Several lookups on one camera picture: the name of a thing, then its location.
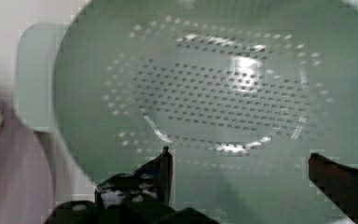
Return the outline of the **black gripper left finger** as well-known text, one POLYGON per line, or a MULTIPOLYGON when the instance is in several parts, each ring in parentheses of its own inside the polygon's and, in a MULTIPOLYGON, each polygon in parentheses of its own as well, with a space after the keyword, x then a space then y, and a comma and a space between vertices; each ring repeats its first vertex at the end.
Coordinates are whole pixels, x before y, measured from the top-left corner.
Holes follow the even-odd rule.
POLYGON ((95 203, 102 209, 120 205, 127 196, 146 194, 168 204, 171 197, 173 157, 169 147, 153 160, 148 161, 132 173, 111 176, 99 184, 94 191, 95 203))

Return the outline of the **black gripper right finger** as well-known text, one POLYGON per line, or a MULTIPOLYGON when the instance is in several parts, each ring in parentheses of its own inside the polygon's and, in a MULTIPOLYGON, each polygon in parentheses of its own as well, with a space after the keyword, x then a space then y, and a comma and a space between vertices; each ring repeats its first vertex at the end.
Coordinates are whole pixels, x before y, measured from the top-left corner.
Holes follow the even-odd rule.
POLYGON ((319 153, 308 160, 309 180, 347 217, 358 224, 358 169, 319 153))

